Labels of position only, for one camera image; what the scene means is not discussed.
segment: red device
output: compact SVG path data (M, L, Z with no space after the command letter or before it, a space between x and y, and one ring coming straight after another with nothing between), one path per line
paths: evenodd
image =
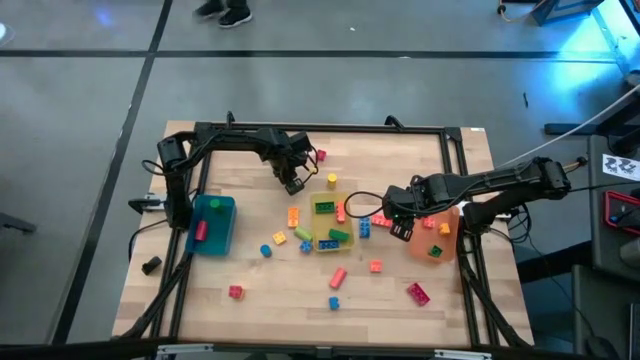
M604 222L616 229L624 230L626 232L630 232L632 234L640 235L640 230L634 229L631 227L619 227L616 222L611 220L612 216L616 216L620 213L624 213L630 209L623 209L623 207L629 207L630 209L640 207L640 200L634 198L633 196L629 196L626 194L622 194L616 191L605 191L604 192Z

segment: blue block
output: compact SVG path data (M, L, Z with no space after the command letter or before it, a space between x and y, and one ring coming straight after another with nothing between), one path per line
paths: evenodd
M338 240L319 240L318 248L320 250L324 249L337 249L340 247L340 242Z
M368 239L371 235L371 221L368 217L360 219L360 237Z
M271 257L271 248L267 244L260 246L260 252L264 257Z
M302 251L305 254L310 253L311 249L313 249L313 245L311 245L311 241L303 241L302 244L300 244L300 251Z
M329 309L338 310L340 308L340 303L338 302L337 296L332 296L329 298Z

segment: orange plastic container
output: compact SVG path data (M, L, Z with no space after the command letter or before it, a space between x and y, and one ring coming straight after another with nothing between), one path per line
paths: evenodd
M456 206L435 215L431 215L435 220L433 228L425 227L423 219L416 219L413 225L413 235L409 241L409 255L416 259L427 260L437 263L449 262L456 257L456 243L458 242L458 222L460 221L460 210ZM449 224L451 233L440 235L438 228L440 224ZM434 246L439 247L442 253L439 257L430 255Z

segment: concrete floor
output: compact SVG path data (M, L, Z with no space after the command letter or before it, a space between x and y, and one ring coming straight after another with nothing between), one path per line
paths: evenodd
M0 211L39 226L30 236L0 232L0 343L50 339L146 56L51 57L48 51L147 51L163 3L0 0L0 22L15 32L0 49ZM238 121L381 124L394 114L405 125L484 127L498 165L547 140L544 123L582 122L619 97L624 87L615 55L633 66L640 44L616 0L601 5L609 29L594 17L545 27L532 19L508 24L495 14L496 4L472 0L261 0L249 1L252 22L221 30L192 18L200 3L173 1L160 51L285 52L155 58L71 342L111 334L127 241L140 220L126 202L147 190L150 176L139 164L156 157L167 120L221 120L232 110ZM509 12L528 8L510 5ZM606 41L606 31L616 46ZM34 57L11 56L21 50L33 50L21 54ZM351 58L286 52L296 50L372 52ZM422 51L424 58L383 51ZM434 58L436 51L450 53ZM585 139L575 138L540 154L569 162L585 151ZM576 171L571 179L584 186L586 173ZM586 227L565 224L567 217L587 223L587 196L531 206L540 250L588 239ZM516 256L535 254L519 246ZM541 288L544 298L536 297ZM524 291L538 329L546 328L546 315L569 309L548 281Z

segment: person's foot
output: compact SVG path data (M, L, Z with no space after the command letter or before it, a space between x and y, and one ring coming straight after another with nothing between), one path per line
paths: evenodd
M224 7L219 1L207 1L204 5L196 9L195 15L202 19L208 19L221 14Z
M249 9L229 9L219 20L221 28L228 29L249 22L253 16Z

